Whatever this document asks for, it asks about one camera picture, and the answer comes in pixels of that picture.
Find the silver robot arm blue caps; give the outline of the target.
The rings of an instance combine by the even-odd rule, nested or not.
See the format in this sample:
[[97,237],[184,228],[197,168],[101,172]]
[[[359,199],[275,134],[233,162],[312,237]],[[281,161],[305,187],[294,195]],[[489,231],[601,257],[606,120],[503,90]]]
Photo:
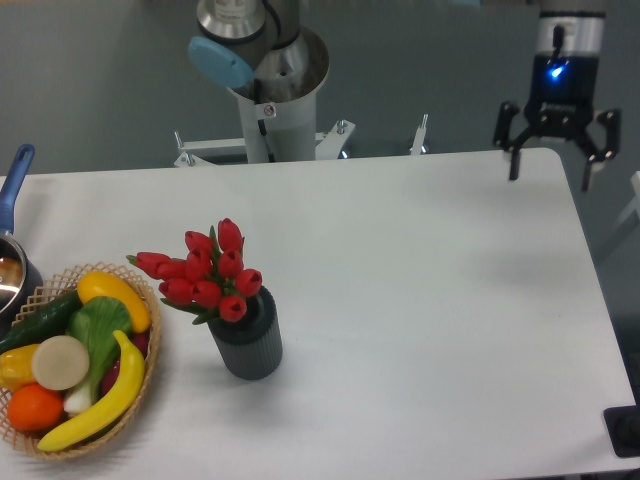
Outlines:
[[[606,19],[604,1],[542,1],[530,93],[524,109],[501,104],[493,144],[510,155],[509,179],[520,172],[520,151],[531,138],[571,141],[585,156],[581,190],[620,151],[622,112],[594,108]],[[526,128],[510,136],[513,119],[524,113]]]

